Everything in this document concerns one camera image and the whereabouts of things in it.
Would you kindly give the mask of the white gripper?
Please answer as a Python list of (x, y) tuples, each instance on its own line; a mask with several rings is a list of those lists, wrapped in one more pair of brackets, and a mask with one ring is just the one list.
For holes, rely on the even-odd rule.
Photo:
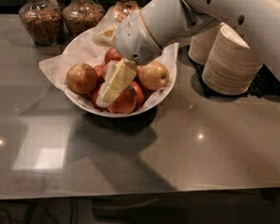
[(118, 26), (101, 30), (93, 36), (92, 41), (99, 46), (112, 47), (115, 43), (116, 50), (123, 57), (121, 61), (111, 61), (107, 66), (105, 80), (96, 99), (101, 108), (114, 102), (135, 79), (135, 63), (147, 65), (162, 54), (163, 49), (143, 19), (141, 11), (133, 11)]

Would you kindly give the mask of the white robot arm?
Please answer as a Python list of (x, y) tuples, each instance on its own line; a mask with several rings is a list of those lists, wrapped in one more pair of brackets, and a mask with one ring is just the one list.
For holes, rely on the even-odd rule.
[(146, 65), (165, 47), (225, 23), (280, 82), (280, 0), (152, 0), (94, 41)]

